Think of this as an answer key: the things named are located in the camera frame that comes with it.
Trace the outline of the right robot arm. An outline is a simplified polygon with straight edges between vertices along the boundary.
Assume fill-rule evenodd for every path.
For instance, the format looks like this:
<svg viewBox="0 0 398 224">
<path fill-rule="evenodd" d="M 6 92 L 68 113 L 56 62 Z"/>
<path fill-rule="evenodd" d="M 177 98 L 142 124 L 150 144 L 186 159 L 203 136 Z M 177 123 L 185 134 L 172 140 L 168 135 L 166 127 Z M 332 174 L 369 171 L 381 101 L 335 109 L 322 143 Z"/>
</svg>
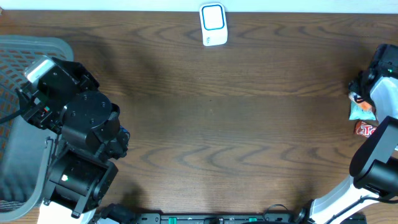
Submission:
<svg viewBox="0 0 398 224">
<path fill-rule="evenodd" d="M 297 223 L 342 223 L 374 203 L 397 203 L 397 46 L 377 47 L 369 67 L 348 86 L 376 109 L 379 126 L 356 151 L 349 176 L 309 201 Z"/>
</svg>

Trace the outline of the green white wipes packet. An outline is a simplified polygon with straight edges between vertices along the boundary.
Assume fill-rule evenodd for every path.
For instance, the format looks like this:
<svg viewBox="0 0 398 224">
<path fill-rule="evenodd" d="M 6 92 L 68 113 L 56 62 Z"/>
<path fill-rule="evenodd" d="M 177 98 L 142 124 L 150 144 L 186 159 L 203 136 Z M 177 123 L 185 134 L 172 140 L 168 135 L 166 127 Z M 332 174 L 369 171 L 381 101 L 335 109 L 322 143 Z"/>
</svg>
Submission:
<svg viewBox="0 0 398 224">
<path fill-rule="evenodd" d="M 362 107 L 360 107 L 358 104 L 352 101 L 350 105 L 349 120 L 357 120 L 357 119 L 375 121 L 376 116 L 374 115 L 371 108 L 362 109 Z"/>
</svg>

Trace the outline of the orange small box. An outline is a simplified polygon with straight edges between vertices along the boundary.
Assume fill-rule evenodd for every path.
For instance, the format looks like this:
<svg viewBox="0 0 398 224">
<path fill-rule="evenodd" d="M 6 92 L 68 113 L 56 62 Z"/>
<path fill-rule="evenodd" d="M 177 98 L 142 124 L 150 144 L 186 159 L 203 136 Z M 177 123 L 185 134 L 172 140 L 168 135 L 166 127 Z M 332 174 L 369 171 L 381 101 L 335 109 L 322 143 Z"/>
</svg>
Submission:
<svg viewBox="0 0 398 224">
<path fill-rule="evenodd" d="M 372 111 L 373 107 L 364 98 L 355 92 L 350 92 L 348 98 L 351 100 L 351 111 L 362 110 Z"/>
</svg>

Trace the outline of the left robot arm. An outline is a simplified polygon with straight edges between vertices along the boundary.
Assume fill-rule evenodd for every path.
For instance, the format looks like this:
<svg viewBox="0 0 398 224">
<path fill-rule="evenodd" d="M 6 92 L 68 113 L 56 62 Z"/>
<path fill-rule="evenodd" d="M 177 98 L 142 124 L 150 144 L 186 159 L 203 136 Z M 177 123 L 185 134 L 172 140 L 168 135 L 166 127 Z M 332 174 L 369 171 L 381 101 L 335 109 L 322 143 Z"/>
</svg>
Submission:
<svg viewBox="0 0 398 224">
<path fill-rule="evenodd" d="M 127 154 L 129 132 L 119 106 L 80 63 L 44 56 L 24 73 L 22 117 L 57 135 L 44 171 L 39 223 L 93 223 L 118 173 L 111 159 Z"/>
</svg>

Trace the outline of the red chocolate bar wrapper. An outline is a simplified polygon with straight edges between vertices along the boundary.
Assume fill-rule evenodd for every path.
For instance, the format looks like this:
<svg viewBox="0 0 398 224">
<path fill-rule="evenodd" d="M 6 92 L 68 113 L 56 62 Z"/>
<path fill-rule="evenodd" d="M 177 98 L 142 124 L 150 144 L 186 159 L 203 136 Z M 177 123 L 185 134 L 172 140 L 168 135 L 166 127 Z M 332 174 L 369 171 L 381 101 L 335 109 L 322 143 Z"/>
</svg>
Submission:
<svg viewBox="0 0 398 224">
<path fill-rule="evenodd" d="M 356 135 L 364 136 L 364 137 L 368 138 L 368 137 L 370 137 L 370 135 L 373 134 L 373 132 L 375 132 L 376 129 L 377 129 L 377 127 L 375 127 L 371 124 L 368 124 L 364 121 L 358 121 L 355 125 L 354 133 Z"/>
</svg>

